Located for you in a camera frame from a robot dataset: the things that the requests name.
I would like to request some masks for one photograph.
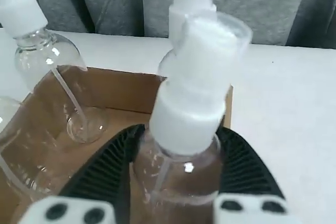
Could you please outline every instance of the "gray fabric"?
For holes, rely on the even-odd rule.
[[[172,0],[38,0],[55,30],[112,35],[168,35]],[[335,0],[214,0],[245,21],[254,43],[336,47]]]

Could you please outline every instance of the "black rubber pad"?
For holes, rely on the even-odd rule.
[[[60,195],[107,201],[114,206],[117,223],[129,224],[129,163],[144,129],[136,125],[118,133],[73,175]]]
[[[220,193],[284,196],[257,153],[236,132],[220,128],[223,170]]]

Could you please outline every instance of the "brown cardboard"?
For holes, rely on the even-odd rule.
[[[62,77],[72,91],[80,96],[80,104],[104,108],[109,117],[109,126],[103,136],[92,144],[79,144],[72,141],[66,133],[64,104],[71,113],[73,107],[66,94],[51,75],[47,75],[37,86],[34,95],[29,95],[23,104],[31,114],[35,125],[43,125],[62,148],[62,159],[71,171],[79,169],[106,141],[122,129],[140,123],[147,123],[153,109],[159,79],[150,74],[118,72],[89,68],[81,74],[76,68],[60,69]],[[224,126],[230,127],[232,88],[226,98],[227,113]],[[7,127],[22,125],[21,112],[18,111]],[[19,155],[8,150],[8,155]],[[139,197],[137,185],[132,180],[132,197]],[[27,198],[19,198],[7,185],[0,170],[0,223],[17,223],[29,205]],[[131,223],[142,218],[142,210],[131,201]]]

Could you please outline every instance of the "black dot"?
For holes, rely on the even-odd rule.
[[[58,203],[50,207],[46,212],[47,220],[58,220],[64,216],[68,209],[67,204]]]
[[[262,207],[263,211],[268,211],[268,212],[275,212],[277,214],[285,214],[286,210],[285,208],[274,201],[265,201],[263,203],[263,207]]]
[[[85,224],[98,224],[104,219],[104,216],[104,210],[101,208],[93,208],[85,214],[84,222]]]
[[[242,211],[243,207],[241,204],[234,200],[226,200],[221,205],[222,209],[229,210],[229,211]]]

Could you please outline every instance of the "white table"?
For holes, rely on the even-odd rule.
[[[156,73],[166,39],[62,33],[90,67]],[[28,93],[0,30],[0,95]],[[251,46],[234,86],[232,129],[269,167],[305,224],[336,223],[336,51]]]

